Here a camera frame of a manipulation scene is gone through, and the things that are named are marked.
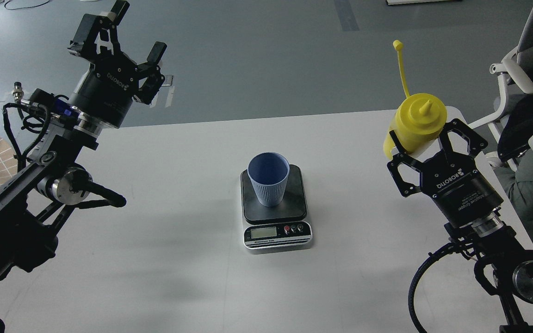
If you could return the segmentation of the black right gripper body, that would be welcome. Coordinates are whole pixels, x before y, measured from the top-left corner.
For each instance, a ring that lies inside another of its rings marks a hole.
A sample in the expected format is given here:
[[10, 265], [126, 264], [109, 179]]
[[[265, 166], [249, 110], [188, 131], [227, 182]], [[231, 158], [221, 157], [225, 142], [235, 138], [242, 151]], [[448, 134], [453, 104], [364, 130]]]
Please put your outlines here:
[[419, 172], [421, 192], [433, 200], [453, 228], [487, 217], [503, 203], [467, 154], [440, 150], [421, 163]]

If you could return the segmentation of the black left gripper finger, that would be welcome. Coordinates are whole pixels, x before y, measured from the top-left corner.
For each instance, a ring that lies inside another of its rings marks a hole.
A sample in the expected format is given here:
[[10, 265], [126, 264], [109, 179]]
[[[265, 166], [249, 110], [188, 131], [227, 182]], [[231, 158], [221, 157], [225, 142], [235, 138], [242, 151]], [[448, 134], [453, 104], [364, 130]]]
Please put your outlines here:
[[143, 83], [133, 95], [136, 102], [150, 105], [164, 84], [166, 78], [161, 74], [159, 63], [166, 50], [167, 45], [164, 42], [155, 42], [146, 62], [137, 66], [136, 80], [143, 80]]
[[117, 0], [108, 12], [83, 15], [74, 38], [70, 40], [68, 52], [90, 63], [120, 54], [117, 27], [129, 7], [126, 0]]

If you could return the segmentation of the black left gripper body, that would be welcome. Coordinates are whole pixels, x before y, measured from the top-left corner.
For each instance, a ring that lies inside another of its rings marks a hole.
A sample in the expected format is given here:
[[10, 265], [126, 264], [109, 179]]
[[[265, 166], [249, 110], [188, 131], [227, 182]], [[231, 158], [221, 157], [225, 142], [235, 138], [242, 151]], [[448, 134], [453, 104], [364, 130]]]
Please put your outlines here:
[[68, 103], [107, 127], [119, 128], [139, 88], [136, 72], [131, 60], [92, 62]]

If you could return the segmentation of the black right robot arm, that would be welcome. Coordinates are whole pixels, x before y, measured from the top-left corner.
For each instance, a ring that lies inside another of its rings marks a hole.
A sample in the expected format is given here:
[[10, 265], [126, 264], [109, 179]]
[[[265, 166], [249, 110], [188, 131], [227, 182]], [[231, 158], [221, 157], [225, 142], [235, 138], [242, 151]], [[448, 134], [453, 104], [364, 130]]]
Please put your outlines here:
[[389, 132], [397, 148], [387, 168], [404, 197], [422, 192], [446, 217], [449, 241], [421, 264], [408, 291], [410, 318], [419, 333], [425, 328], [415, 310], [416, 288], [425, 272], [453, 253], [474, 261], [474, 276], [491, 296], [499, 297], [506, 324], [501, 333], [533, 333], [516, 303], [533, 305], [533, 249], [525, 249], [512, 226], [502, 221], [503, 198], [480, 173], [475, 158], [486, 140], [464, 122], [454, 119], [439, 134], [439, 151], [427, 160], [413, 158], [395, 131]]

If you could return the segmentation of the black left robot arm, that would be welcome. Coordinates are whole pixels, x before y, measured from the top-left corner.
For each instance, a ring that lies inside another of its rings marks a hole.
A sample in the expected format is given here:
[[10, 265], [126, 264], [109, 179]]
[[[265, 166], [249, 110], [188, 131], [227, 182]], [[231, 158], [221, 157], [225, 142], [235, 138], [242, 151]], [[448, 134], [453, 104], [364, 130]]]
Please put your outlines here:
[[129, 2], [83, 15], [68, 52], [89, 61], [70, 97], [35, 89], [28, 99], [15, 82], [2, 106], [17, 172], [0, 185], [0, 281], [15, 267], [31, 272], [55, 257], [58, 233], [76, 209], [124, 207], [126, 199], [93, 181], [76, 159], [97, 149], [102, 129], [119, 128], [133, 103], [151, 104], [172, 76], [161, 73], [167, 45], [156, 42], [144, 63], [120, 47], [117, 27]]

